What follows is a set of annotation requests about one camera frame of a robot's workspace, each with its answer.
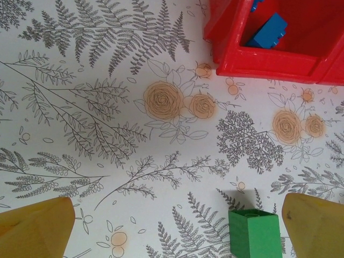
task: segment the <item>blue lego brick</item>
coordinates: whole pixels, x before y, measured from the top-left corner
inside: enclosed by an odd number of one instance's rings
[[[279,39],[285,35],[285,28],[288,24],[278,13],[271,18],[253,35],[246,43],[247,47],[273,48]]]
[[[256,9],[257,9],[257,6],[258,6],[258,2],[264,2],[264,0],[254,0],[253,1],[253,5],[252,5],[252,8],[251,8],[251,12],[254,12]]]

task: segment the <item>red plastic toy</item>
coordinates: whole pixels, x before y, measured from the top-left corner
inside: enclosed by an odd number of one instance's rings
[[[218,75],[344,85],[344,0],[210,0],[204,38]],[[288,23],[273,49],[245,47],[275,12]]]

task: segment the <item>green lego brick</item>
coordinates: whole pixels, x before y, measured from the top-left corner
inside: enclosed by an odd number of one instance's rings
[[[237,258],[282,258],[278,216],[261,210],[228,213],[231,252]]]

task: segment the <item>toy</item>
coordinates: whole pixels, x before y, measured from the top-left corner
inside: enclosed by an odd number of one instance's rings
[[[344,205],[301,193],[286,195],[282,218],[298,258],[344,256]]]
[[[67,197],[0,213],[0,257],[61,258],[74,220]]]
[[[228,216],[231,253],[237,258],[282,258],[277,215],[251,209],[230,211]]]
[[[204,39],[212,42],[217,74],[344,85],[344,1],[210,0]],[[288,23],[274,49],[246,47],[274,14]]]
[[[285,35],[287,23],[275,13],[246,43],[247,47],[273,48]]]
[[[254,12],[257,9],[258,2],[263,2],[264,0],[254,0],[251,8],[251,12]]]

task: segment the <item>patterned paper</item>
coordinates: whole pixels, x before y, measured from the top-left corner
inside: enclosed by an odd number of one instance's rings
[[[341,202],[344,90],[216,76],[208,18],[206,0],[0,1],[0,212],[71,197],[67,258],[229,258],[228,210]]]

